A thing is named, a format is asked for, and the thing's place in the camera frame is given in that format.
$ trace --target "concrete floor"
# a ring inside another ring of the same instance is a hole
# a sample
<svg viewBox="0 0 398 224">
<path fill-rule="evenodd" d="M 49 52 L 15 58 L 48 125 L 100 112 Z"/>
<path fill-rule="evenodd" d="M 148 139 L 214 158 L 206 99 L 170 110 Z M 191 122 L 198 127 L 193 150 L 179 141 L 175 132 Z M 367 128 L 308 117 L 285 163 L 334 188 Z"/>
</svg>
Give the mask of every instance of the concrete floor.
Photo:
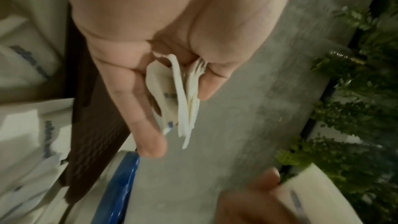
<svg viewBox="0 0 398 224">
<path fill-rule="evenodd" d="M 262 48 L 201 104 L 188 149 L 173 131 L 164 158 L 142 159 L 126 223 L 211 223 L 221 190 L 278 166 L 275 153 L 299 135 L 328 82 L 309 71 L 311 60 L 353 35 L 331 12 L 370 1 L 290 0 Z"/>
</svg>

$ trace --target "fingers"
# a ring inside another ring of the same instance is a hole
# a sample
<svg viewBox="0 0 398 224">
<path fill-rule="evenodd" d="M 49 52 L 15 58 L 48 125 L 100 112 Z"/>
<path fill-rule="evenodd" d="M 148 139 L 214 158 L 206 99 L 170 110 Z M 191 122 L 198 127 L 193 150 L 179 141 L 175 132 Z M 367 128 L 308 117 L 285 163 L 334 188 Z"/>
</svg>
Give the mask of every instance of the fingers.
<svg viewBox="0 0 398 224">
<path fill-rule="evenodd" d="M 248 186 L 249 190 L 259 191 L 259 192 L 269 192 L 275 189 L 281 177 L 279 175 L 278 169 L 275 167 L 266 170 L 263 174 L 255 178 Z"/>
<path fill-rule="evenodd" d="M 109 95 L 131 130 L 140 156 L 162 157 L 167 150 L 148 99 L 144 76 L 93 57 Z"/>
<path fill-rule="evenodd" d="M 217 207 L 217 224 L 298 223 L 293 214 L 275 198 L 253 191 L 223 193 Z"/>
<path fill-rule="evenodd" d="M 240 63 L 209 63 L 206 72 L 199 79 L 198 98 L 209 99 L 231 77 Z"/>
</svg>

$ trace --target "skin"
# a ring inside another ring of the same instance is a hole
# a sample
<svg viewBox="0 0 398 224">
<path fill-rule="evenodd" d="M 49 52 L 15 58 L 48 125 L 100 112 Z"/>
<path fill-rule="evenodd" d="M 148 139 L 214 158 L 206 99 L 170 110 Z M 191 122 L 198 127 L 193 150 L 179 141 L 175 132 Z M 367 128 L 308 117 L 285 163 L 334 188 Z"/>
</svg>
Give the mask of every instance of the skin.
<svg viewBox="0 0 398 224">
<path fill-rule="evenodd" d="M 216 224 L 298 224 L 293 215 L 270 193 L 278 186 L 279 173 L 270 169 L 246 190 L 225 192 L 218 198 Z"/>
<path fill-rule="evenodd" d="M 273 30 L 288 0 L 69 0 L 110 97 L 141 156 L 162 157 L 165 137 L 145 85 L 154 53 L 209 62 L 199 99 L 209 99 Z"/>
</svg>

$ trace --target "hand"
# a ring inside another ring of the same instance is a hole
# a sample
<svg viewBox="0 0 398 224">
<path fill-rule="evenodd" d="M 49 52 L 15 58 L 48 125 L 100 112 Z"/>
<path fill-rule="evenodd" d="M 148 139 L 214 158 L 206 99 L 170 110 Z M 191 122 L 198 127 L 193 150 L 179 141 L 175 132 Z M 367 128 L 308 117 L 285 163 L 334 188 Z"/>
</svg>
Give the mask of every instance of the hand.
<svg viewBox="0 0 398 224">
<path fill-rule="evenodd" d="M 209 62 L 199 99 L 211 97 L 265 41 L 287 0 L 70 0 L 107 90 L 141 156 L 161 157 L 167 143 L 145 85 L 153 51 L 183 65 Z"/>
<path fill-rule="evenodd" d="M 292 213 L 269 194 L 278 183 L 278 171 L 270 169 L 245 191 L 221 194 L 216 224 L 297 224 Z"/>
</svg>

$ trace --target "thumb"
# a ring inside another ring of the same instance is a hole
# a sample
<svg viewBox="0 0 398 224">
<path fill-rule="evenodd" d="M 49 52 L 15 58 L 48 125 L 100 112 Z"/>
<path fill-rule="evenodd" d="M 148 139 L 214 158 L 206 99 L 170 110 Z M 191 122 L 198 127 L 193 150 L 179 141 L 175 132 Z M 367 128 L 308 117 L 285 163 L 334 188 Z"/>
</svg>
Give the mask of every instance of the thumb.
<svg viewBox="0 0 398 224">
<path fill-rule="evenodd" d="M 231 77 L 241 63 L 209 63 L 205 73 L 199 79 L 198 98 L 209 99 Z"/>
</svg>

